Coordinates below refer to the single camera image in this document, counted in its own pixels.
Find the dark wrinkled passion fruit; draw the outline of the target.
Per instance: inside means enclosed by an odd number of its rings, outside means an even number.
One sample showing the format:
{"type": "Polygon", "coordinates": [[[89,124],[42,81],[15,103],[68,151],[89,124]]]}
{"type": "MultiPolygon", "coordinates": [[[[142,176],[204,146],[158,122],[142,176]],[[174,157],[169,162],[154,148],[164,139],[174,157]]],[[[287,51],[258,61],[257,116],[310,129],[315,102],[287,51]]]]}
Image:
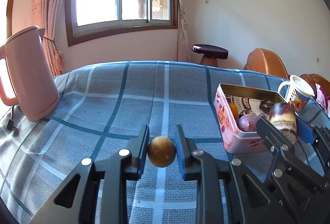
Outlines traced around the dark wrinkled passion fruit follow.
{"type": "Polygon", "coordinates": [[[271,108],[274,106],[274,103],[271,100],[263,100],[259,104],[259,109],[263,111],[265,114],[269,114],[271,108]]]}

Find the white lidded cartoon mug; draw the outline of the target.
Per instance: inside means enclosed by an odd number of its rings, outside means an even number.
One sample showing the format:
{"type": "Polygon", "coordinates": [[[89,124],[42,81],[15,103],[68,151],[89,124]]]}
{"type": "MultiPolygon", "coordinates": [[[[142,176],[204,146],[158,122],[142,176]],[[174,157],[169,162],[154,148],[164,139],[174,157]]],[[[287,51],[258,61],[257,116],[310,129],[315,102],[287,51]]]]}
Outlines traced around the white lidded cartoon mug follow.
{"type": "Polygon", "coordinates": [[[288,81],[283,81],[277,92],[280,94],[283,87],[287,87],[284,100],[293,105],[296,114],[300,114],[308,104],[308,101],[315,97],[313,88],[301,77],[297,75],[290,75],[288,81]]]}

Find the dark cushioned round stool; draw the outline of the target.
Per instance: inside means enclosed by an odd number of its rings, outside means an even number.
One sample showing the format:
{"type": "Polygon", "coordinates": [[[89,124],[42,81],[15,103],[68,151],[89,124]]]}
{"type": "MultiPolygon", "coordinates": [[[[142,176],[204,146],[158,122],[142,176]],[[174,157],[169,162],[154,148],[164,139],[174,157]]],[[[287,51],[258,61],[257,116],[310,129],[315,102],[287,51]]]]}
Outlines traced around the dark cushioned round stool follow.
{"type": "Polygon", "coordinates": [[[197,54],[202,54],[200,65],[213,66],[218,68],[218,60],[226,60],[229,51],[213,45],[196,44],[192,46],[192,51],[197,54]]]}

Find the pink electric kettle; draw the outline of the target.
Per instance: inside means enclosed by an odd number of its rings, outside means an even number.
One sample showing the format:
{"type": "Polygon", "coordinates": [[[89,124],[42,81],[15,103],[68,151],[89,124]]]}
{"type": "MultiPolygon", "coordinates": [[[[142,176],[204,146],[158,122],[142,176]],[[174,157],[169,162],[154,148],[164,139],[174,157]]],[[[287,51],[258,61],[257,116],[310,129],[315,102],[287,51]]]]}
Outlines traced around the pink electric kettle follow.
{"type": "Polygon", "coordinates": [[[38,121],[53,111],[60,96],[42,48],[45,29],[30,26],[20,30],[1,47],[9,80],[15,93],[6,95],[1,85],[1,100],[6,106],[20,106],[29,121],[38,121]]]}

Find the purple sugarcane piece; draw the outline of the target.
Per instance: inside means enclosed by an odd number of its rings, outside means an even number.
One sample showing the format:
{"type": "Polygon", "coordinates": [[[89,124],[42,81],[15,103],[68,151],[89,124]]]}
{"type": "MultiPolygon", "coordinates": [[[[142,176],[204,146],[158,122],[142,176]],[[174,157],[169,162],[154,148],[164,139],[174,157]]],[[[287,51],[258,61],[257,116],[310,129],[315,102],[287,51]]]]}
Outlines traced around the purple sugarcane piece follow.
{"type": "Polygon", "coordinates": [[[269,122],[276,127],[293,145],[297,142],[295,108],[289,103],[276,103],[269,113],[269,122]]]}

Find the purple round fruit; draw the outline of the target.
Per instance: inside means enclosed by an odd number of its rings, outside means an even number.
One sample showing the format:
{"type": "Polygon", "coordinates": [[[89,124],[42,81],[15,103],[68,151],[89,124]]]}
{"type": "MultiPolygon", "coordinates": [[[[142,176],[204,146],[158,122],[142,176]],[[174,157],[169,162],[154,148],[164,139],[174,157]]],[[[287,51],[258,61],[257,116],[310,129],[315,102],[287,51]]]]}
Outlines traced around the purple round fruit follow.
{"type": "Polygon", "coordinates": [[[257,131],[257,122],[261,118],[255,114],[246,114],[240,117],[237,120],[237,126],[241,131],[244,132],[256,132],[257,131]]]}

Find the printed paper tin liner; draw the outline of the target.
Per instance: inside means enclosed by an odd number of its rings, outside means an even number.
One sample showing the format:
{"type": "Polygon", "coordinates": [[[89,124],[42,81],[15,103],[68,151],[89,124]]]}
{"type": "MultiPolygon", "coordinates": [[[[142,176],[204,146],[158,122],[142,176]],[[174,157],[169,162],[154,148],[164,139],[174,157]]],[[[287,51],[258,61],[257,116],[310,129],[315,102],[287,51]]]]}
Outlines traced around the printed paper tin liner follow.
{"type": "Polygon", "coordinates": [[[246,114],[255,114],[256,116],[259,116],[261,114],[263,117],[266,118],[269,117],[269,114],[265,114],[263,111],[259,109],[259,104],[263,100],[233,96],[228,94],[226,94],[225,97],[228,104],[234,103],[237,106],[239,112],[238,118],[246,114]]]}

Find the pink metal tin box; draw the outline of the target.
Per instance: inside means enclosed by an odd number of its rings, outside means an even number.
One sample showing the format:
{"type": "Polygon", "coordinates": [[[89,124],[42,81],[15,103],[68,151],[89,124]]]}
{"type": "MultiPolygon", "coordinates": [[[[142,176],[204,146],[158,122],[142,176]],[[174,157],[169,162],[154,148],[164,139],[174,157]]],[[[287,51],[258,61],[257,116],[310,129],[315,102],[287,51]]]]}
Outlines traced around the pink metal tin box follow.
{"type": "Polygon", "coordinates": [[[263,139],[257,132],[244,132],[237,126],[225,95],[240,96],[251,99],[271,100],[272,102],[283,102],[283,97],[275,91],[244,87],[233,84],[220,83],[214,99],[216,116],[220,125],[225,150],[230,154],[244,154],[263,152],[267,148],[263,139]]]}

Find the black kettle power plug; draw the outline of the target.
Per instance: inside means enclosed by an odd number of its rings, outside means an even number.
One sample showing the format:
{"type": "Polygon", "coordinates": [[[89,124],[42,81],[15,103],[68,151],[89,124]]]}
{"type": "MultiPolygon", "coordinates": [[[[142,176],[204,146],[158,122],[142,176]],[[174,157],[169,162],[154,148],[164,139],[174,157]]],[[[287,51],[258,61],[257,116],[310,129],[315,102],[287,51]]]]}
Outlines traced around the black kettle power plug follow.
{"type": "Polygon", "coordinates": [[[11,107],[11,115],[8,119],[8,122],[7,122],[7,130],[8,131],[13,131],[13,132],[16,132],[18,130],[17,126],[15,125],[15,122],[14,122],[14,117],[13,117],[13,112],[14,112],[14,106],[11,107]]]}

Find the brown round longan fruit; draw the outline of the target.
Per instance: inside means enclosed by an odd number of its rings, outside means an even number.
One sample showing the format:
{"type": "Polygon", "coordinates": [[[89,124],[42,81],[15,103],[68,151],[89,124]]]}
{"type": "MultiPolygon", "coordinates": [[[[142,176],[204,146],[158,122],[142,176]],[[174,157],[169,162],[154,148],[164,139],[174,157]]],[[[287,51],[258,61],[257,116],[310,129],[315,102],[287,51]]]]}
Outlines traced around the brown round longan fruit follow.
{"type": "Polygon", "coordinates": [[[149,161],[156,167],[168,167],[173,163],[175,156],[176,147],[167,137],[155,137],[148,145],[149,161]]]}

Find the small orange tangerine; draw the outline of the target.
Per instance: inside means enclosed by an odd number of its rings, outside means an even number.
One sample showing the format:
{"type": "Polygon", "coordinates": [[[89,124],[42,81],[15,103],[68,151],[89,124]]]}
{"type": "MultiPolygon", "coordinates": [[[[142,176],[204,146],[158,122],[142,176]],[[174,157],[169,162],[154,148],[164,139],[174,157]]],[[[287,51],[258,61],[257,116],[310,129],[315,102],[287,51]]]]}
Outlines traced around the small orange tangerine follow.
{"type": "Polygon", "coordinates": [[[230,110],[232,112],[234,119],[236,120],[239,117],[239,112],[238,112],[237,106],[234,103],[229,103],[229,107],[230,107],[230,110]]]}

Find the blue plaid tablecloth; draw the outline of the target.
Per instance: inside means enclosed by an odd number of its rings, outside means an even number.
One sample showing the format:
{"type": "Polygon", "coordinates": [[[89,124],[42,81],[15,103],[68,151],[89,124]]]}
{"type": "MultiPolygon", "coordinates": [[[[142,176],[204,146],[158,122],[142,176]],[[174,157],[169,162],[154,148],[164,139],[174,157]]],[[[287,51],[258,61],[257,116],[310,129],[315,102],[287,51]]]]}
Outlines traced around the blue plaid tablecloth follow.
{"type": "MultiPolygon", "coordinates": [[[[149,127],[174,143],[181,125],[198,149],[229,164],[220,180],[223,223],[295,223],[265,184],[273,156],[230,154],[214,107],[220,83],[277,92],[280,77],[183,62],[94,64],[54,78],[59,104],[31,122],[15,106],[18,130],[1,119],[1,223],[102,223],[102,191],[110,157],[149,127]]],[[[329,128],[329,117],[309,100],[299,115],[329,128]]],[[[309,143],[298,137],[296,156],[324,176],[309,143]]],[[[138,181],[126,182],[128,223],[196,223],[197,181],[182,179],[177,154],[168,167],[147,156],[138,181]]]]}

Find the pink right curtain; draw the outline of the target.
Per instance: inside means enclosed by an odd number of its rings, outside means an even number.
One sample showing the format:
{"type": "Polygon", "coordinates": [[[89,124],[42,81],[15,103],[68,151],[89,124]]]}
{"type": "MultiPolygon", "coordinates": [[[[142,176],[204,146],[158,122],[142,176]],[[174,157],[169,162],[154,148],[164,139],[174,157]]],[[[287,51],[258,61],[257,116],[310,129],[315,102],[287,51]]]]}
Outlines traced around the pink right curtain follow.
{"type": "Polygon", "coordinates": [[[190,45],[187,34],[186,23],[186,0],[178,0],[178,39],[177,39],[177,59],[180,62],[190,62],[190,45]]]}

